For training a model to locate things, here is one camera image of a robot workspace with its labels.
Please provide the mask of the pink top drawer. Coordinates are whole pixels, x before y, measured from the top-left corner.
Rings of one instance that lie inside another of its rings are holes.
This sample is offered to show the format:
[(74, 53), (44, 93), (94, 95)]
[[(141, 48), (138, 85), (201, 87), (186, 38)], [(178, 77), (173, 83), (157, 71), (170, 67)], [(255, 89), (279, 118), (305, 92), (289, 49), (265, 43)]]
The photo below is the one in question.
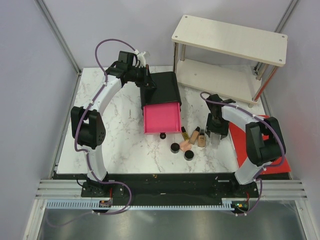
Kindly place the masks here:
[(182, 128), (180, 103), (175, 101), (145, 105), (143, 124), (146, 135), (180, 133)]

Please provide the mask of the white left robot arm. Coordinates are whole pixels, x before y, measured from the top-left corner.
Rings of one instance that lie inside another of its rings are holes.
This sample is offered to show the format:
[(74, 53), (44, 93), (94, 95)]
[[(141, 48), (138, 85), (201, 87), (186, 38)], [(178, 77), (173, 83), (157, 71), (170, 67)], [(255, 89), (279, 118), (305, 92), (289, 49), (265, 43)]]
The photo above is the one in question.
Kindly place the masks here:
[(103, 73), (103, 80), (93, 97), (84, 106), (72, 107), (70, 112), (74, 149), (76, 152), (84, 152), (87, 177), (95, 181), (92, 191), (99, 197), (106, 196), (110, 191), (110, 185), (105, 180), (108, 172), (102, 153), (102, 143), (106, 136), (103, 113), (116, 93), (128, 82), (142, 89), (156, 88), (148, 65), (125, 66), (121, 69), (113, 64)]

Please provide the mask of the black drawer cabinet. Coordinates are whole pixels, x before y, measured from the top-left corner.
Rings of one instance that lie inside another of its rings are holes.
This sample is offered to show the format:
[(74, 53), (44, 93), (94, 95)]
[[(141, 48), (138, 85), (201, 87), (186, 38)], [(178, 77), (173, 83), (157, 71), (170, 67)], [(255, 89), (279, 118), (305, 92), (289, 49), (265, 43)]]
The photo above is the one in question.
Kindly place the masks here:
[(150, 74), (155, 88), (142, 86), (140, 88), (141, 110), (145, 106), (177, 102), (182, 105), (177, 76), (173, 71)]

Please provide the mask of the beige foundation tube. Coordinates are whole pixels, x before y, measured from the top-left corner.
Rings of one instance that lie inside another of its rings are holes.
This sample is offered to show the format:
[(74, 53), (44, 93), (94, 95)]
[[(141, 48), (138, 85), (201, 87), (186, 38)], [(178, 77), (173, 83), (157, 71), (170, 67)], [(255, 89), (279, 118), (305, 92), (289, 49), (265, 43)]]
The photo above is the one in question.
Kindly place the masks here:
[(191, 137), (189, 138), (189, 141), (188, 141), (191, 145), (195, 144), (196, 140), (199, 137), (200, 130), (201, 130), (200, 127), (197, 126), (195, 130), (192, 132)]

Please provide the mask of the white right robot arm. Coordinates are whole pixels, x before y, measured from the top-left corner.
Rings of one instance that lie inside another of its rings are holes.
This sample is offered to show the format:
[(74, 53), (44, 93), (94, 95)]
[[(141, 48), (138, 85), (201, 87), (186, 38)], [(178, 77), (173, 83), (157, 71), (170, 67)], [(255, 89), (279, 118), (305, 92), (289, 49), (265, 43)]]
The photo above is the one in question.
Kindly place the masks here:
[(247, 184), (256, 180), (260, 173), (268, 168), (281, 166), (286, 159), (286, 147), (281, 128), (275, 117), (255, 115), (236, 104), (232, 99), (223, 100), (218, 94), (200, 93), (210, 111), (205, 133), (220, 135), (225, 138), (229, 133), (230, 123), (245, 133), (247, 158), (233, 173), (235, 181), (229, 184), (229, 191), (235, 197), (247, 191)]

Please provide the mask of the beige foundation bottle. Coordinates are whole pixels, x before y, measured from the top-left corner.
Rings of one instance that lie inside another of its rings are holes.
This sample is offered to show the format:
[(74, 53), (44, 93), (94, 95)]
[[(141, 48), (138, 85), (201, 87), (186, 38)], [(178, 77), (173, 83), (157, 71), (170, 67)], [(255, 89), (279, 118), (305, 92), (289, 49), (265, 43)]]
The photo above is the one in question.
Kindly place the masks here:
[(199, 132), (199, 136), (197, 139), (197, 145), (200, 148), (204, 148), (206, 146), (206, 136), (205, 136), (205, 130), (201, 129)]

